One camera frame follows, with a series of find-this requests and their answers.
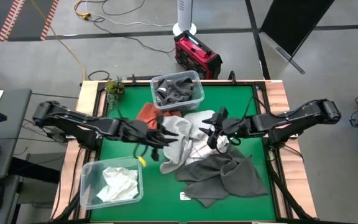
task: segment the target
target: small potted plant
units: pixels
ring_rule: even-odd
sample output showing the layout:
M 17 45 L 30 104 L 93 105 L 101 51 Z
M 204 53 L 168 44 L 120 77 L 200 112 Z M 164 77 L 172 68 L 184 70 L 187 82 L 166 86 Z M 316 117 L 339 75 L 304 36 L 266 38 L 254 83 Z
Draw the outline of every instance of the small potted plant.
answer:
M 114 104 L 124 95 L 125 86 L 122 79 L 117 77 L 117 80 L 110 80 L 106 83 L 107 102 L 109 109 L 112 110 Z

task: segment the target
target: plastic storage container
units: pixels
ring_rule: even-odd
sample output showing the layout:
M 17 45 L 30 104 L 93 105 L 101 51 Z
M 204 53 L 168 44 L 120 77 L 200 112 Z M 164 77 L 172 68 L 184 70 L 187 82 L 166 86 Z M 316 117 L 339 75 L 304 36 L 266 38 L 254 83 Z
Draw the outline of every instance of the plastic storage container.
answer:
M 134 198 L 129 200 L 116 200 L 113 202 L 103 202 L 100 200 L 100 198 L 98 198 L 96 195 L 104 186 L 107 186 L 102 172 L 108 167 L 124 167 L 129 170 L 137 170 L 137 190 L 139 193 Z M 140 201 L 142 197 L 142 167 L 138 159 L 134 159 L 133 157 L 123 157 L 118 159 L 89 162 L 82 168 L 80 204 L 84 209 L 89 210 L 134 203 Z
M 157 88 L 157 82 L 162 79 L 169 80 L 175 80 L 177 78 L 183 78 L 183 77 L 189 77 L 193 80 L 194 86 L 194 95 L 193 100 L 189 100 L 186 102 L 180 102 L 180 103 L 172 103 L 170 105 L 165 106 L 159 106 L 156 101 L 155 97 L 155 91 Z M 200 103 L 204 100 L 204 90 L 203 86 L 200 81 L 200 77 L 198 76 L 198 73 L 195 71 L 186 71 L 186 72 L 180 72 L 180 73 L 174 73 L 170 75 L 162 75 L 159 77 L 154 77 L 150 81 L 150 86 L 152 89 L 152 96 L 154 105 L 156 108 L 162 111 L 189 111 L 189 110 L 197 110 Z

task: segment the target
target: green mat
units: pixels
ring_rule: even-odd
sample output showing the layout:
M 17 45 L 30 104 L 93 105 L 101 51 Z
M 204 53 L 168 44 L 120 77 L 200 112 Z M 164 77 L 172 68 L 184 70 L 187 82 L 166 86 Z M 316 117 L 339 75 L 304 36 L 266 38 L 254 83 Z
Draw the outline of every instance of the green mat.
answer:
M 219 111 L 225 106 L 229 117 L 242 117 L 248 100 L 252 97 L 251 86 L 204 86 L 205 99 L 197 111 Z M 115 105 L 123 116 L 135 119 L 144 103 L 153 102 L 149 86 L 127 87 L 121 102 Z M 117 110 L 108 111 L 108 117 L 119 117 Z M 256 114 L 253 103 L 248 115 Z M 100 159 L 132 156 L 135 144 L 104 140 Z M 263 197 L 241 198 L 229 196 L 215 202 L 211 207 L 204 208 L 197 200 L 180 200 L 180 192 L 186 185 L 177 182 L 173 174 L 161 174 L 159 167 L 163 160 L 160 151 L 160 162 L 150 158 L 150 151 L 144 156 L 147 167 L 143 168 L 144 196 L 140 202 L 116 207 L 92 210 L 93 222 L 119 221 L 254 221 L 275 220 L 273 200 L 269 187 L 269 178 L 265 166 L 265 157 L 260 138 L 242 140 L 237 147 L 245 156 L 252 154 L 255 168 L 260 174 L 269 194 Z

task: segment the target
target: orange striped tape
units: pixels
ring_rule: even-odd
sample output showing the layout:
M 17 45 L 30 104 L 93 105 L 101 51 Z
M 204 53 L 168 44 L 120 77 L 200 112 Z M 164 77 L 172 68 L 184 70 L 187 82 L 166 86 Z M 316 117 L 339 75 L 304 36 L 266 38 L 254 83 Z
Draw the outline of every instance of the orange striped tape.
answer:
M 16 22 L 17 17 L 20 14 L 20 11 L 22 10 L 23 4 L 25 0 L 14 0 L 11 6 L 11 9 L 7 13 L 4 25 L 1 27 L 0 31 L 0 42 L 1 41 L 7 41 L 9 38 L 9 35 L 11 34 L 13 25 Z
M 50 24 L 52 23 L 53 16 L 55 15 L 58 3 L 59 3 L 59 0 L 53 0 L 52 6 L 49 11 L 49 15 L 47 17 L 47 20 L 45 21 L 44 28 L 42 29 L 41 40 L 45 40 L 45 38 L 47 37 L 48 30 L 49 30 Z

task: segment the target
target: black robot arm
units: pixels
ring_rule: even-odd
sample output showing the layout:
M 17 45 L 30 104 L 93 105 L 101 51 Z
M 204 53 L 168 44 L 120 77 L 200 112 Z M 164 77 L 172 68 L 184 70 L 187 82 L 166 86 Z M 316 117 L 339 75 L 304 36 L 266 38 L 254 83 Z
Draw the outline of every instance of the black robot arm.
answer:
M 96 150 L 101 138 L 112 141 L 135 142 L 160 149 L 176 139 L 165 138 L 164 134 L 177 136 L 162 125 L 163 117 L 157 118 L 158 128 L 149 129 L 147 123 L 125 118 L 96 118 L 61 106 L 56 101 L 40 103 L 33 120 L 36 126 L 54 126 L 65 134 L 76 137 L 78 143 L 87 149 Z
M 263 137 L 268 134 L 268 143 L 277 147 L 287 142 L 290 136 L 302 134 L 304 130 L 316 124 L 336 124 L 341 119 L 341 113 L 335 103 L 327 99 L 309 101 L 282 114 L 268 111 L 265 114 L 240 119 L 228 119 L 228 114 L 227 109 L 222 107 L 219 113 L 203 121 L 214 126 L 214 130 L 201 129 L 208 134 L 208 146 L 211 149 L 216 148 L 216 141 L 220 135 L 239 141 L 240 138 Z

